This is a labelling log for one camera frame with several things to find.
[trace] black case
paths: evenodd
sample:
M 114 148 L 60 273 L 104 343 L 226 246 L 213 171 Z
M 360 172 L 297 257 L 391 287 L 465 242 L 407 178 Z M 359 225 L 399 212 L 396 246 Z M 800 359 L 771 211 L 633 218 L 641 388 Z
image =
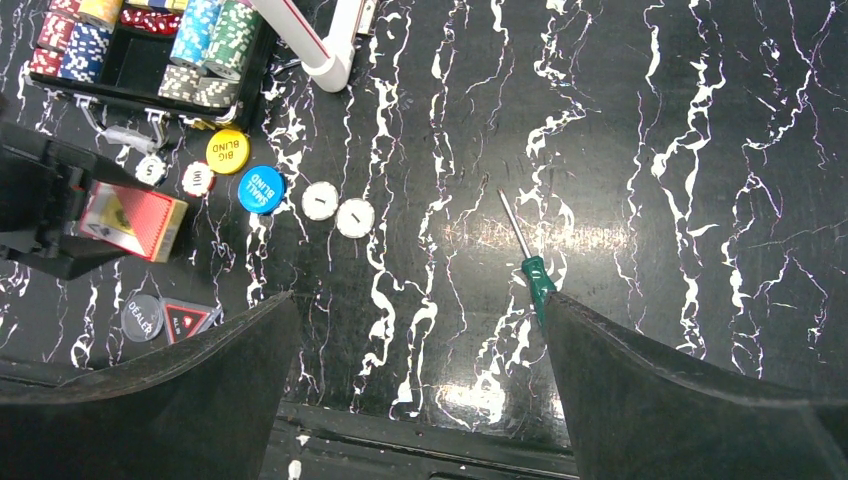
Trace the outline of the black case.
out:
M 159 85 L 170 63 L 170 52 L 176 35 L 157 35 L 122 25 L 115 26 L 112 40 L 95 83 L 31 73 L 39 87 L 59 90 L 71 95 L 96 98 L 100 103 L 143 111 L 155 109 L 181 117 L 188 123 L 199 119 L 208 124 L 246 130 L 257 106 L 268 59 L 277 35 L 264 19 L 248 50 L 244 75 L 238 87 L 236 103 L 231 108 L 206 108 L 157 95 Z

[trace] white stand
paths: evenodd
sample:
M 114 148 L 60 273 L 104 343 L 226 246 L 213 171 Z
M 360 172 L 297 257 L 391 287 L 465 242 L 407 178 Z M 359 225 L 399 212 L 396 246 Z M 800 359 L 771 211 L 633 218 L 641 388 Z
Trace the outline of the white stand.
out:
M 353 65 L 354 38 L 363 13 L 373 15 L 369 0 L 338 0 L 330 34 L 321 40 L 292 0 L 252 0 L 253 6 L 300 58 L 303 70 L 328 92 L 347 86 Z

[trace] poker chip case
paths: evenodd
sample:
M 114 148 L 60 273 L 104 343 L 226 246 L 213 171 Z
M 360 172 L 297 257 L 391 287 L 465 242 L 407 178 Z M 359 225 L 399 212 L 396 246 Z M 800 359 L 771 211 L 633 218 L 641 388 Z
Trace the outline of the poker chip case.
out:
M 128 2 L 123 2 L 122 10 L 129 7 Z M 161 96 L 160 84 L 166 69 L 172 65 L 169 56 L 176 37 L 149 33 L 119 22 L 103 55 L 102 69 L 93 81 L 45 75 L 36 70 L 30 72 L 30 78 L 36 86 L 74 96 L 78 104 L 80 99 L 88 99 L 88 104 L 102 103 L 146 111 L 148 116 L 159 113 L 164 117 L 180 118 L 198 128 L 247 129 L 257 108 L 276 33 L 260 18 L 245 52 L 241 78 L 226 80 L 233 83 L 235 101 L 231 107 L 221 107 L 217 103 L 204 106 Z

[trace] yellow big blind button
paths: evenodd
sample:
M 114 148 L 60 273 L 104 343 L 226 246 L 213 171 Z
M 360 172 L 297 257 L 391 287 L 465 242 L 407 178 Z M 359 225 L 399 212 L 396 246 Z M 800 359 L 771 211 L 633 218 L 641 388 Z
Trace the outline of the yellow big blind button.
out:
M 243 133 L 221 130 L 206 147 L 206 163 L 213 172 L 232 175 L 241 170 L 250 157 L 250 143 Z

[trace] screwdriver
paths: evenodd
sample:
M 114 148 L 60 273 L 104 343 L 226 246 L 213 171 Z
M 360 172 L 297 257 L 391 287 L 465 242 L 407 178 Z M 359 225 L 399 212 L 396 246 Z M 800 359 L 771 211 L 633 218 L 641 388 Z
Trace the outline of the screwdriver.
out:
M 512 207 L 509 205 L 509 200 L 507 200 L 503 188 L 498 188 L 498 195 L 501 197 L 506 214 L 509 216 L 509 222 L 512 224 L 512 229 L 515 230 L 515 236 L 518 237 L 518 243 L 524 252 L 521 271 L 530 281 L 530 293 L 533 296 L 533 304 L 536 306 L 536 318 L 539 319 L 539 325 L 545 326 L 545 305 L 548 303 L 548 295 L 556 292 L 556 285 L 545 272 L 545 261 L 542 257 L 530 254 L 530 249 L 527 247 L 527 242 L 524 240 L 524 235 L 518 226 L 518 220 L 512 213 Z

